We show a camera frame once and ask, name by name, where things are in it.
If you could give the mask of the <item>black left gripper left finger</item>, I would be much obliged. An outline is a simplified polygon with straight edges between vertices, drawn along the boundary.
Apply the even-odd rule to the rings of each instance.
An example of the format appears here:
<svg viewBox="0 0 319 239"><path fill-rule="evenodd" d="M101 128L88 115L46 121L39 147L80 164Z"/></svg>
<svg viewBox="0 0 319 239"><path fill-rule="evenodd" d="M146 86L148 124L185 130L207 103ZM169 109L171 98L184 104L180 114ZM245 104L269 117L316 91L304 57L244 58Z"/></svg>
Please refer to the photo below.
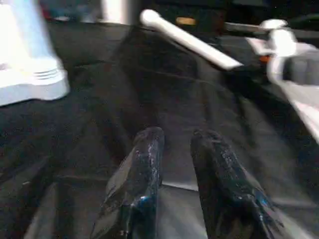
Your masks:
<svg viewBox="0 0 319 239"><path fill-rule="evenodd" d="M164 132L140 131L133 148L109 179L92 239L155 239Z"/></svg>

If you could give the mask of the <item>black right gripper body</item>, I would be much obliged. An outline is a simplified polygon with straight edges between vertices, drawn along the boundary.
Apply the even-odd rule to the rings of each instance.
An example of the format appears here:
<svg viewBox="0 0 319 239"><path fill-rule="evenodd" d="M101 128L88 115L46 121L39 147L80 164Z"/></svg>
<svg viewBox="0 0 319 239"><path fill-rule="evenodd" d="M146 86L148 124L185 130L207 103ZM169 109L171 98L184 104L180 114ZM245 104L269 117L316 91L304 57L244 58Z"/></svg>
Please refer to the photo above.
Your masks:
<svg viewBox="0 0 319 239"><path fill-rule="evenodd" d="M266 72L266 63L241 65L233 68L233 75L240 83L254 83L257 86L267 88L271 85Z"/></svg>

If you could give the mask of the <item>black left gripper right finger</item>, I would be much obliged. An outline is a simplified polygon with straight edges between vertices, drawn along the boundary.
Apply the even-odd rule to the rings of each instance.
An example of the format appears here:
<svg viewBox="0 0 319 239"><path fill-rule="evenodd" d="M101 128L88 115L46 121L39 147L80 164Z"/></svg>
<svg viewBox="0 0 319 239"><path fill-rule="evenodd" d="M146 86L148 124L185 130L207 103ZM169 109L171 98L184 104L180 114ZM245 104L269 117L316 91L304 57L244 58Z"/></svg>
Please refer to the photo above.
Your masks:
<svg viewBox="0 0 319 239"><path fill-rule="evenodd" d="M210 239L286 237L271 200L222 136L211 130L195 130L190 153Z"/></svg>

